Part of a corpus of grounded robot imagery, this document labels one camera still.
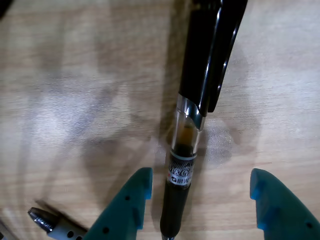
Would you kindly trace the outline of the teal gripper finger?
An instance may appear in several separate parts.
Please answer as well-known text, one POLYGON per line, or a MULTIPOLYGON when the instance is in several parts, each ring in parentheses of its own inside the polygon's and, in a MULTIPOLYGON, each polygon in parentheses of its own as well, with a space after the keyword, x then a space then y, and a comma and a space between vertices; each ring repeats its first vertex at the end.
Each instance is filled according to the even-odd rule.
POLYGON ((135 240, 144 225, 146 200, 152 196, 153 170, 137 170, 100 214, 85 240, 135 240))
POLYGON ((265 240, 318 240, 320 222, 277 177, 254 168, 250 198, 255 201, 257 228, 265 240))

